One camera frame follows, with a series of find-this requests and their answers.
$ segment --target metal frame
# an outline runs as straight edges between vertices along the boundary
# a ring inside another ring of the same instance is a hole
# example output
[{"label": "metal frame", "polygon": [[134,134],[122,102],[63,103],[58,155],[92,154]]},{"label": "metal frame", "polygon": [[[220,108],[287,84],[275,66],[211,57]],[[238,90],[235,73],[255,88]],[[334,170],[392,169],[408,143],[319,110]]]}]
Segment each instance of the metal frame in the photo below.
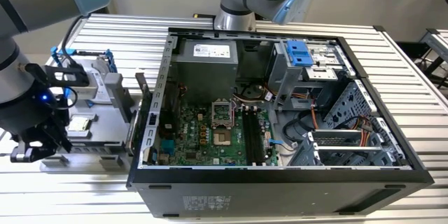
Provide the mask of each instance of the metal frame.
[{"label": "metal frame", "polygon": [[[162,48],[166,42],[168,27],[196,27],[211,29],[211,19],[183,19],[158,18],[118,15],[92,15],[86,23],[78,28],[78,37],[72,39],[70,46],[80,50],[104,51],[111,49],[118,52],[116,62],[119,72],[124,75],[124,86],[132,88],[132,93],[139,95],[139,87],[132,80],[135,68],[142,68],[150,86],[155,87],[155,69],[159,68],[162,59]],[[259,31],[275,31],[279,33],[316,34],[328,36],[343,36],[348,45],[360,60],[362,65],[370,74],[371,80],[394,81],[395,84],[374,83],[386,105],[395,104],[394,99],[412,101],[426,99],[434,101],[435,96],[428,91],[428,84],[419,84],[418,88],[407,84],[407,88],[398,89],[400,84],[396,78],[419,79],[418,71],[404,62],[403,55],[394,52],[394,48],[382,37],[372,26],[346,26],[334,24],[302,24],[291,23],[287,26],[278,26],[270,22],[258,22]],[[404,62],[403,68],[392,67],[398,62]],[[448,120],[447,110],[442,105],[434,104],[431,110],[415,109],[418,103],[408,103],[408,108],[392,107],[392,116],[400,125],[411,144],[419,153],[426,167],[435,178],[435,185],[410,197],[392,203],[382,210],[367,216],[344,217],[271,217],[271,218],[214,218],[202,220],[188,219],[188,223],[403,223],[428,222],[443,224],[448,221]],[[0,141],[0,150],[10,150],[15,142],[10,141],[8,134]],[[92,175],[47,175],[39,172],[39,164],[12,165],[10,157],[0,156],[4,186],[0,189],[0,197],[26,199],[10,201],[11,208],[4,209],[0,215],[3,220],[18,222],[34,218],[34,221],[72,221],[86,220],[134,221],[148,222],[152,215],[140,197],[131,192],[124,192],[124,181],[127,174]],[[18,183],[24,181],[40,181],[39,186]]]}]

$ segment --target slotted metal surface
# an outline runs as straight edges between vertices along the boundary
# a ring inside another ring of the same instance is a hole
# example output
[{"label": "slotted metal surface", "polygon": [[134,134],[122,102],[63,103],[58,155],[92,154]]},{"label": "slotted metal surface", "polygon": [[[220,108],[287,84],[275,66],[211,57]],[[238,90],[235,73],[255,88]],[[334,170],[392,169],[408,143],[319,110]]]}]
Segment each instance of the slotted metal surface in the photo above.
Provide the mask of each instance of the slotted metal surface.
[{"label": "slotted metal surface", "polygon": [[[132,89],[132,93],[139,93],[134,73],[138,68],[142,69],[148,83],[155,84],[168,27],[208,29],[212,28],[212,20],[92,15],[90,20],[83,21],[75,32],[71,48],[99,51],[111,49],[116,56],[119,72],[124,75],[124,86]],[[259,22],[258,30],[287,34],[343,36],[347,39],[368,75],[372,80],[378,80],[374,81],[374,85],[387,101],[387,106],[436,183],[366,217],[216,218],[171,221],[448,223],[447,104],[422,77],[422,73],[407,61],[388,35],[378,32],[371,26],[302,23],[278,26],[270,22]],[[14,146],[7,139],[8,134],[0,141],[3,153],[8,153]],[[152,219],[138,193],[127,191],[126,179],[127,174],[44,174],[39,172],[38,163],[11,164],[10,157],[0,156],[0,202],[8,206],[0,209],[0,221],[3,223],[170,222]]]}]

